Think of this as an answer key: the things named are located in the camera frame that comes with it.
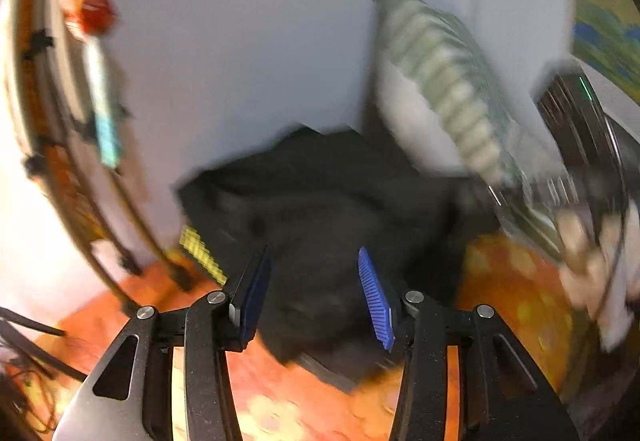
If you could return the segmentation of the right hand white glove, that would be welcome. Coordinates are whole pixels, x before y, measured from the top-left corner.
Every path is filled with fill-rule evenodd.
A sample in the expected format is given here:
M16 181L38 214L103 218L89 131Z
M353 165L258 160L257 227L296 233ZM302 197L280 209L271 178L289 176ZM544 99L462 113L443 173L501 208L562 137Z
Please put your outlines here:
M572 307L585 310L598 326L601 348L611 352L625 340L639 299L639 211L634 202L627 216L605 216L600 239L590 239L578 213L556 215L562 244L560 279Z

